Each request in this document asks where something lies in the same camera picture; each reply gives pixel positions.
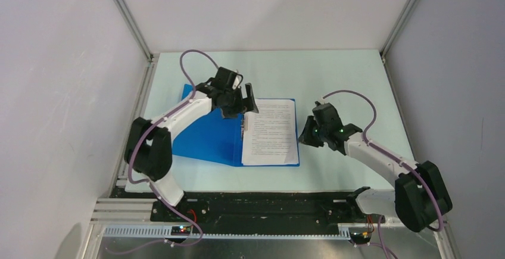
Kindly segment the white paper sheet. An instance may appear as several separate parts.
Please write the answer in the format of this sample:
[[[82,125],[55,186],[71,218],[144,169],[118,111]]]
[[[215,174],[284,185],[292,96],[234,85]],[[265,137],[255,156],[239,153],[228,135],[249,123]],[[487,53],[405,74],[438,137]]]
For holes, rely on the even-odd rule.
[[[243,166],[299,166],[294,99],[257,98],[258,113],[244,115]]]

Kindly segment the blue plastic folder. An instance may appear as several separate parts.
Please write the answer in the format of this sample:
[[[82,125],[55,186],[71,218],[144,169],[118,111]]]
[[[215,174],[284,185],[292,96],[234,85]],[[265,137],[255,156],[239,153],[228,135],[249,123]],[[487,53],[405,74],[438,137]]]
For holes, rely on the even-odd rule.
[[[224,119],[215,110],[193,122],[173,142],[173,154],[240,167],[244,115]]]

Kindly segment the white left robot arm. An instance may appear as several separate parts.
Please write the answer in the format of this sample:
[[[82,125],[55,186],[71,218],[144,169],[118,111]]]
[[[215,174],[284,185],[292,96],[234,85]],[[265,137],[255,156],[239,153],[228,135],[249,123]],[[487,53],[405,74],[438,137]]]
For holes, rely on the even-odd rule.
[[[190,94],[175,107],[154,119],[138,117],[131,124],[124,151],[128,179],[132,184],[149,184],[174,221],[186,217],[188,205],[181,201],[185,192],[171,171],[173,142],[193,122],[215,110],[223,118],[257,113],[253,86],[242,81],[242,74],[219,67],[215,76],[192,84]]]

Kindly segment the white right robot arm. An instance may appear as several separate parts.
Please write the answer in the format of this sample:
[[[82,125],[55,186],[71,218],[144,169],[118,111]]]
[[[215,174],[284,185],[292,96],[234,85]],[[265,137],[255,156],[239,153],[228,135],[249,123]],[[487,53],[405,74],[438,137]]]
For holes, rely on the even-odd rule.
[[[413,232],[420,232],[444,218],[453,203],[439,168],[430,161],[418,163],[405,159],[384,146],[364,139],[361,128],[344,125],[330,103],[316,102],[307,117],[299,143],[331,150],[353,158],[384,178],[393,190],[379,191],[362,187],[347,196],[346,214],[352,221],[362,221],[369,214],[399,219]]]

